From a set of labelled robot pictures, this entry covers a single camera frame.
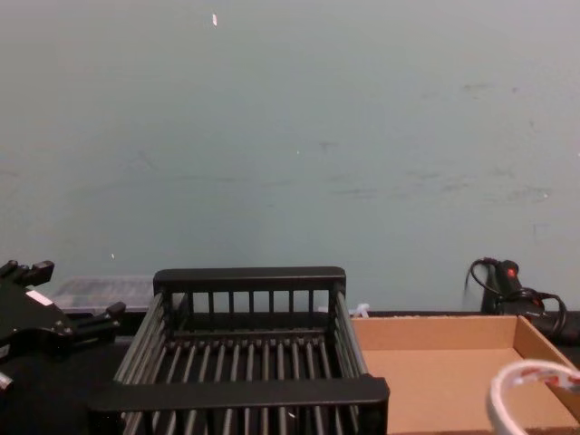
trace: table surface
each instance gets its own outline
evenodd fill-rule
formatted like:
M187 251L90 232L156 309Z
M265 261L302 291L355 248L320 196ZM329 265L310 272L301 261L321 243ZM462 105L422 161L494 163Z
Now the table surface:
M0 435L88 434L84 403L111 381L128 347L119 340L62 360L31 353L0 364L15 386L0 395ZM559 349L580 366L580 347Z

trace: open cardboard tray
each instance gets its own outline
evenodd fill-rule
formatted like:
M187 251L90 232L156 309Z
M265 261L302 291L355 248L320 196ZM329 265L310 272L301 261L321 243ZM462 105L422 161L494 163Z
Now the open cardboard tray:
M353 319L373 376L391 390L387 433L491 432L485 400L508 363L534 358L573 367L530 322L515 316ZM508 392L528 431L580 433L580 395L540 383Z

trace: black wire basket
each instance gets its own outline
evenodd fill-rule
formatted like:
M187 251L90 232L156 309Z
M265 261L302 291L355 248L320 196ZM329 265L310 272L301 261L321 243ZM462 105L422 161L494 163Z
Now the black wire basket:
M385 434L339 267L162 270L91 435ZM315 303L326 303L319 312Z

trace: white label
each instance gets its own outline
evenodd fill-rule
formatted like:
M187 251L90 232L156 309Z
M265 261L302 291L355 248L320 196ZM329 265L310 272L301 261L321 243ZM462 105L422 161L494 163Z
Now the white label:
M10 352L10 344L0 347L0 360L5 356L8 356L9 352Z
M32 297L36 302L38 302L44 306L48 306L48 305L53 304L53 301L51 301L48 297L41 295L36 290L31 290L30 292L26 292L26 294L28 296Z

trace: teal wall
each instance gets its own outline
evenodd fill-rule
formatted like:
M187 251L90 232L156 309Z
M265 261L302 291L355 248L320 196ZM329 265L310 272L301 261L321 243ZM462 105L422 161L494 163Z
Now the teal wall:
M470 261L510 257L580 308L579 16L0 0L0 254L53 285L337 265L375 309L461 308Z

